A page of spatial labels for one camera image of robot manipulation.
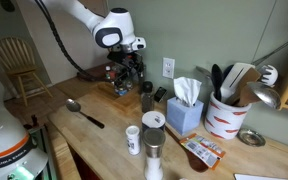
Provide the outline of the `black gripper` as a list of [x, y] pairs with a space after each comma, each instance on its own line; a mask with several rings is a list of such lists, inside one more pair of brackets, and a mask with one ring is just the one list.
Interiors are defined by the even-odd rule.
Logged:
[[137, 52], [124, 53], [122, 51], [111, 51], [107, 55], [107, 58], [126, 67], [128, 70], [134, 70], [137, 74], [141, 74], [144, 70], [143, 57]]

